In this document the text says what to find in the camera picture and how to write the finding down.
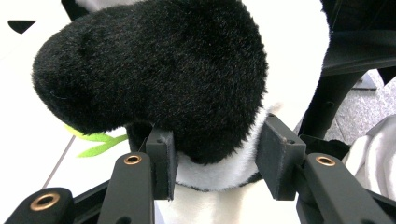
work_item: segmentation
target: white fabric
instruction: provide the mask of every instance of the white fabric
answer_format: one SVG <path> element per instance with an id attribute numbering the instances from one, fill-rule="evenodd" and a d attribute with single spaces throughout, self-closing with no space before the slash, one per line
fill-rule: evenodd
<path id="1" fill-rule="evenodd" d="M 396 122 L 391 121 L 396 117 L 384 119 L 372 129 L 375 132 L 358 138 L 343 163 L 364 188 L 396 201 Z"/>

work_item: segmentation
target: stuffed animal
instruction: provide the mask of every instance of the stuffed animal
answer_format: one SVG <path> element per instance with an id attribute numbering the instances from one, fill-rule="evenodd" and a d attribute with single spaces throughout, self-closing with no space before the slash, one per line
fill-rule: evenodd
<path id="1" fill-rule="evenodd" d="M 152 126 L 174 132 L 179 186 L 161 205 L 167 223 L 260 223 L 240 214 L 255 211 L 243 198 L 262 187 L 249 184 L 260 179 L 258 135 L 269 112 L 293 129 L 307 109 L 329 44 L 321 10 L 319 0 L 105 8 L 43 45 L 35 90 L 85 134 L 124 126 L 137 147 Z"/>

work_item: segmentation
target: black chair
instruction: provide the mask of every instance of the black chair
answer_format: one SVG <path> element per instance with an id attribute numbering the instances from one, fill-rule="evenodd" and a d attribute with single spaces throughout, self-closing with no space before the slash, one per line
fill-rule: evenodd
<path id="1" fill-rule="evenodd" d="M 396 1 L 323 2 L 332 27 L 331 43 L 299 131 L 316 138 L 324 138 L 347 93 L 368 70 L 378 69 L 384 84 L 396 76 Z"/>

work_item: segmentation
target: white surface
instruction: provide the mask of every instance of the white surface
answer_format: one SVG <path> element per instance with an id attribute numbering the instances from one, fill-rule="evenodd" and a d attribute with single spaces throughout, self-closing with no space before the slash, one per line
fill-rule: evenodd
<path id="1" fill-rule="evenodd" d="M 6 43 L 0 48 L 0 223 L 44 186 L 72 136 L 42 104 L 31 82 L 36 52 L 69 22 L 60 1 L 46 2 L 0 4 L 1 42 Z M 37 22 L 23 35 L 15 35 L 7 26 L 8 20 L 25 19 Z"/>

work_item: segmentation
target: gray floor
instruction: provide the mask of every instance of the gray floor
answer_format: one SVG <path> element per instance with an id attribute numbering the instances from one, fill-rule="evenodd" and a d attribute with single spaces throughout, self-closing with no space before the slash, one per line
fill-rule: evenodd
<path id="1" fill-rule="evenodd" d="M 396 78 L 384 87 L 376 70 L 368 72 L 376 91 L 351 90 L 337 111 L 325 139 L 352 144 L 386 116 L 396 114 Z"/>

